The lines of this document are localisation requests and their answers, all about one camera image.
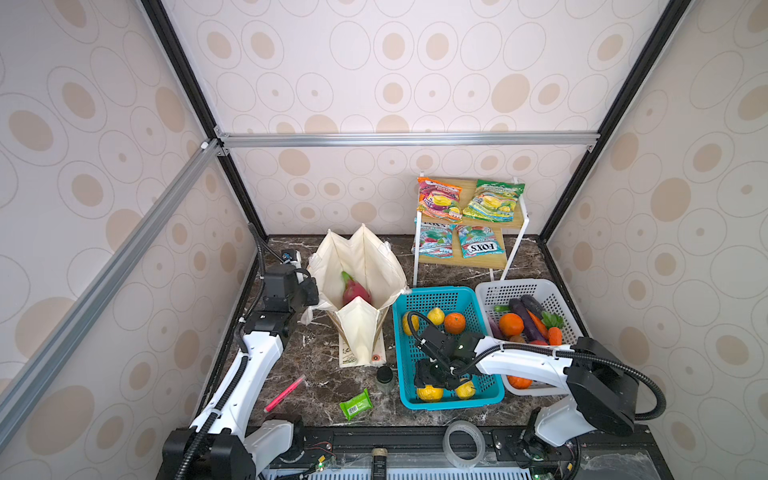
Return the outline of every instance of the dragon fruit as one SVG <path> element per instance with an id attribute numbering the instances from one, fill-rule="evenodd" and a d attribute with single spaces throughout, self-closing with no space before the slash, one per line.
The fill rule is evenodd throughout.
<path id="1" fill-rule="evenodd" d="M 357 283 L 355 279 L 352 278 L 352 275 L 349 275 L 347 272 L 341 272 L 341 276 L 345 282 L 344 294 L 341 297 L 344 305 L 353 301 L 358 296 L 366 302 L 371 303 L 371 294 L 368 293 L 368 290 L 366 290 L 365 287 Z"/>

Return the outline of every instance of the black jar lid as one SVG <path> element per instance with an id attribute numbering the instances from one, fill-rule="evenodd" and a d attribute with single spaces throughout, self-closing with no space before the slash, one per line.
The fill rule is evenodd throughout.
<path id="1" fill-rule="evenodd" d="M 379 369 L 376 370 L 376 381 L 379 383 L 389 383 L 392 381 L 393 376 L 392 369 L 386 365 L 380 366 Z"/>

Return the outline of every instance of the basket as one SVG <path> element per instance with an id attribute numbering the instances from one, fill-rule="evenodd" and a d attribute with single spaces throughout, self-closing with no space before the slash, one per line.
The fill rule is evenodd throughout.
<path id="1" fill-rule="evenodd" d="M 416 362 L 427 356 L 416 348 L 412 336 L 407 336 L 402 329 L 402 316 L 409 310 L 425 315 L 429 310 L 439 307 L 445 312 L 461 313 L 467 320 L 467 332 L 480 332 L 488 335 L 488 325 L 483 323 L 477 297 L 466 286 L 438 286 L 433 288 L 415 288 L 410 295 L 401 295 L 393 304 L 392 314 L 395 320 L 395 349 L 397 352 L 397 373 L 400 383 L 402 404 L 411 410 L 449 410 L 471 409 L 499 403 L 504 398 L 502 378 L 499 375 L 473 376 L 477 393 L 470 399 L 462 400 L 455 392 L 446 390 L 442 400 L 435 403 L 422 401 L 416 395 L 413 384 Z M 422 321 L 419 332 L 427 325 Z"/>
<path id="2" fill-rule="evenodd" d="M 480 283 L 475 287 L 477 299 L 482 311 L 482 319 L 487 331 L 491 331 L 491 323 L 498 325 L 498 320 L 504 313 L 495 312 L 493 307 L 496 305 L 506 305 L 511 298 L 520 298 L 522 295 L 532 295 L 538 302 L 550 313 L 557 313 L 563 317 L 565 326 L 561 329 L 563 332 L 563 344 L 571 345 L 576 343 L 576 339 L 584 336 L 576 323 L 568 305 L 560 294 L 557 286 L 549 280 L 543 279 L 519 279 L 519 280 L 497 280 L 495 282 Z M 502 376 L 504 388 L 515 395 L 567 395 L 569 392 L 541 382 L 533 384 L 525 390 L 518 390 L 507 381 L 507 376 Z"/>

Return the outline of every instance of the teal plastic basket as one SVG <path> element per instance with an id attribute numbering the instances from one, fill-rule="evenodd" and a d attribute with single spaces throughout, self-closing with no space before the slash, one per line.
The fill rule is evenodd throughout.
<path id="1" fill-rule="evenodd" d="M 482 319 L 477 296 L 466 286 L 437 286 L 415 288 L 410 295 L 401 295 L 392 308 L 395 320 L 395 349 L 397 352 L 397 373 L 400 383 L 402 404 L 411 410 L 451 410 L 472 409 L 499 403 L 504 398 L 504 386 L 500 375 L 473 376 L 477 393 L 468 400 L 460 399 L 455 392 L 445 391 L 439 402 L 424 402 L 416 395 L 413 384 L 416 362 L 427 356 L 416 348 L 412 336 L 407 336 L 402 329 L 402 316 L 409 310 L 425 315 L 429 310 L 439 307 L 446 315 L 461 313 L 467 320 L 467 332 L 480 332 L 488 335 Z M 426 321 L 419 324 L 419 333 L 427 327 Z"/>

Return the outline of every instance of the green leaves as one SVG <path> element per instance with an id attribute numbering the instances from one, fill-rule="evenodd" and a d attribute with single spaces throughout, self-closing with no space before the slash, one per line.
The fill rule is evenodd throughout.
<path id="1" fill-rule="evenodd" d="M 554 313 L 549 312 L 541 312 L 541 322 L 546 326 L 548 329 L 552 328 L 553 326 L 556 326 L 558 328 L 562 328 L 565 326 L 565 321 L 563 320 L 563 317 L 556 315 Z"/>

